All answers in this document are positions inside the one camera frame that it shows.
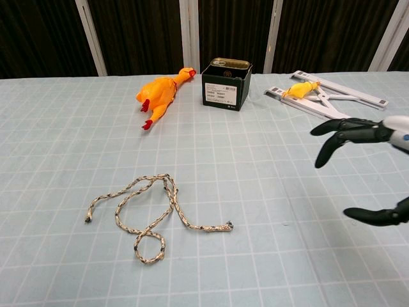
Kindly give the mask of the small yellow rubber chicken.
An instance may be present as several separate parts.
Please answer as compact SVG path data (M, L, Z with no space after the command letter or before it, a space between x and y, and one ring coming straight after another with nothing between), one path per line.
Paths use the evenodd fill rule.
M282 93L281 97L296 97L296 98L304 98L309 92L315 90L321 83L319 81L310 82L306 81L303 83L296 83L285 92Z

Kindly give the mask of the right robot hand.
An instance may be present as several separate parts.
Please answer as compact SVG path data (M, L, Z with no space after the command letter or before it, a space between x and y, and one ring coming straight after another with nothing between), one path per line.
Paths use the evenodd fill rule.
M387 116L380 122L361 118L327 120L310 131L313 136L334 134L320 149L314 166L322 168L332 154L347 142L389 143L409 155L409 116ZM397 203L393 209L368 210L350 207L343 210L347 217L371 226L397 226L409 222L409 197Z

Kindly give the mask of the large orange rubber chicken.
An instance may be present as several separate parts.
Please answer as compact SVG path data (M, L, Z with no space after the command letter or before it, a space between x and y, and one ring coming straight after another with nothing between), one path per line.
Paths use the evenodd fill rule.
M178 88L196 75L192 67L184 67L175 77L158 77L145 84L137 93L136 100L141 103L141 112L152 111L152 114L142 126L144 130L157 122L173 103Z

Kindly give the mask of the gold metal tin can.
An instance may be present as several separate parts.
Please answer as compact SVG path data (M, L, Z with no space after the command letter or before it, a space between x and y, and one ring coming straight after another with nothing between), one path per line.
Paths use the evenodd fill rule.
M248 61L229 58L214 58L210 64L213 67L223 67L237 70L247 70L251 66Z

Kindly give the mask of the white frame post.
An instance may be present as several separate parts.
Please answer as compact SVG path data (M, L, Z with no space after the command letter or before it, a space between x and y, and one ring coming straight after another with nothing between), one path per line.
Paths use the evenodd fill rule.
M284 0L274 0L273 3L270 28L266 45L265 62L263 67L264 74L270 74L272 71L283 2Z
M98 35L93 22L88 0L75 0L79 17L88 41L89 49L99 77L107 76L104 57L100 48Z
M386 72L409 30L409 0L399 0L374 54L369 72Z
M183 65L201 71L199 47L199 1L179 0Z

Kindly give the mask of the white folding laptop stand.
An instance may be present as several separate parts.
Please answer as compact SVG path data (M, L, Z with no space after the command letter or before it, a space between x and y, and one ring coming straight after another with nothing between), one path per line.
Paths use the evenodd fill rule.
M333 100L354 101L377 110L384 110L389 104L389 101L383 98L378 98L373 95L348 88L301 70L293 72L291 76L298 79L300 81L299 83L306 81L319 81L321 84L315 90L309 92L304 98L296 98L291 96L282 98L282 93L287 89L284 90L277 86L272 86L271 88L265 90L265 95L276 98L288 106L305 111L306 113L320 118L349 118L347 114L338 111L336 107L332 105Z

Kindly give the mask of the black ribbed backdrop curtain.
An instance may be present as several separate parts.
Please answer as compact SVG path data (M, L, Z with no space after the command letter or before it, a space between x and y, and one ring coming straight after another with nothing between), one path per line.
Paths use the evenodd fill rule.
M274 0L198 0L201 70L263 73ZM399 0L284 0L272 74L368 71ZM175 74L179 0L88 0L107 75ZM409 71L409 30L388 70ZM0 79L96 77L75 0L0 0Z

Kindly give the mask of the light blue checked tablecloth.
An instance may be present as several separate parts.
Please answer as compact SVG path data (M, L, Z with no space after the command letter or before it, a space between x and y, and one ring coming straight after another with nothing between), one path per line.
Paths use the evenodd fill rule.
M287 75L256 74L241 111L202 104L201 78L143 131L135 94L150 80L0 80L0 307L409 307L409 224L377 228L347 207L409 196L409 155L348 143L314 167L320 119L264 95ZM166 255L134 256L114 193L170 174L195 224L155 231Z

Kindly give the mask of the black cardboard box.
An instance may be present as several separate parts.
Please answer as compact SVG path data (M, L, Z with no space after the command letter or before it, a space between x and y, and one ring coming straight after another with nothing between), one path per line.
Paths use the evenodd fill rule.
M203 104L240 111L248 96L251 74L252 64L247 70L209 64L201 74Z

